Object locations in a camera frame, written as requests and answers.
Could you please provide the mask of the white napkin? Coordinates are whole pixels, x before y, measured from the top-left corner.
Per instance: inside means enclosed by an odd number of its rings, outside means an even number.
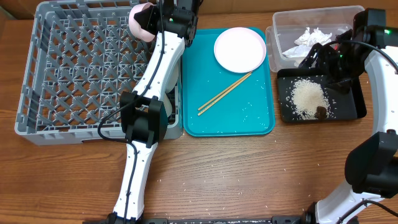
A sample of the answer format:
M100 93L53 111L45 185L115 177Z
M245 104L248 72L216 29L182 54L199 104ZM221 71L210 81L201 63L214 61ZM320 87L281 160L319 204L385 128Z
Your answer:
M292 47L282 55L295 60L294 65L297 67L301 61L307 56L312 46L316 43L325 45L331 42L332 33L325 34L318 27L310 32L308 27L306 31L294 41L295 47Z

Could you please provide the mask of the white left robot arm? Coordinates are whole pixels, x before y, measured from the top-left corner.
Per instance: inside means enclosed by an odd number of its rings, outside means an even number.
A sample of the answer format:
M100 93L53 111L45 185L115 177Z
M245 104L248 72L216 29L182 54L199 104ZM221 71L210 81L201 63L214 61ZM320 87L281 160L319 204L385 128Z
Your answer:
M180 78L181 57L197 31L201 1L157 1L134 6L129 30L145 42L155 41L147 68L133 91L123 92L119 109L101 120L120 114L127 146L119 199L105 223L139 223L151 159L164 139L173 107L167 94Z

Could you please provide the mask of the cream paper cup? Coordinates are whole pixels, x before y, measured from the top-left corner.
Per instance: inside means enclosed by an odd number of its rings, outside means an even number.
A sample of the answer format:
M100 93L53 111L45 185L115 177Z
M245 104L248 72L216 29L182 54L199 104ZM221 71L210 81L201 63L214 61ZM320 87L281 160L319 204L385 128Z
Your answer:
M170 117L172 115L174 108L174 97L172 95L165 94L163 102L165 106L166 115Z

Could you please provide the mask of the white green bowl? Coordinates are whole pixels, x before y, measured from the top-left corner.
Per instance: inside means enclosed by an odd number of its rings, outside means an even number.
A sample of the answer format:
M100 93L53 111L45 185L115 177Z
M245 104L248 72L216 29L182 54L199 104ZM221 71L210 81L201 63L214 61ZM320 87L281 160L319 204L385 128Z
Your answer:
M174 89L175 85L177 84L177 80L178 80L178 76L179 76L179 68L180 68L180 61L178 60L171 72L170 77L169 77L167 86L165 88L166 93L170 93Z

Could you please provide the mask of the pile of white rice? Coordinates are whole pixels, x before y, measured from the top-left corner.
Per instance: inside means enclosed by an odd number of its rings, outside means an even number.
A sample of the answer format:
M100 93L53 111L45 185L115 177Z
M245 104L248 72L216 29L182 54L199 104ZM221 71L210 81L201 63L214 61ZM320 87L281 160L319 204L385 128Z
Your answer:
M321 84L309 79L296 80L292 84L285 97L285 107L292 109L292 114L298 120L317 119L315 113L318 106L326 108L327 118L333 117L332 107Z

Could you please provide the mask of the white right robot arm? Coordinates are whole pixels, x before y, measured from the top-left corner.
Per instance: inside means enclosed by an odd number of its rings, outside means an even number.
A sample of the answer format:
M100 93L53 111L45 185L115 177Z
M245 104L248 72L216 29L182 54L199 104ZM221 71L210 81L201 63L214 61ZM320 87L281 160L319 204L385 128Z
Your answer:
M353 149L345 180L305 212L302 223L353 223L369 205L397 195L397 29L386 26L383 9L357 13L353 28L325 45L315 44L299 68L314 65L327 75L328 88L346 91L367 73L373 101L373 134Z

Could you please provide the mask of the brown food scrap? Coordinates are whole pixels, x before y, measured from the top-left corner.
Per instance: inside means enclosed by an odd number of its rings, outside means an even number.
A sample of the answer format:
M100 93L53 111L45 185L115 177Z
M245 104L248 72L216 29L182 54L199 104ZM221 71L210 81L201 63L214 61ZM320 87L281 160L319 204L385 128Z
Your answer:
M327 110L325 107L318 106L316 109L315 117L319 120L324 120L327 118Z

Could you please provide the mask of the small pink bowl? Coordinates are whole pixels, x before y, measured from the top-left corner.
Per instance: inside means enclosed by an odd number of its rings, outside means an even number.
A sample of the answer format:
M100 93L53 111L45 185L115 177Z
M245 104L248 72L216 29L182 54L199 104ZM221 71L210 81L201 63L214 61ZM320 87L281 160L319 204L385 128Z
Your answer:
M154 38L155 35L151 34L150 32L144 30L141 25L135 20L134 16L138 13L141 12L147 8L149 8L150 6L153 6L152 3L148 2L148 3L144 3L144 4L138 4L136 6L134 6L130 13L129 13L129 30L131 31L131 34L138 38L141 39L145 42L151 42Z

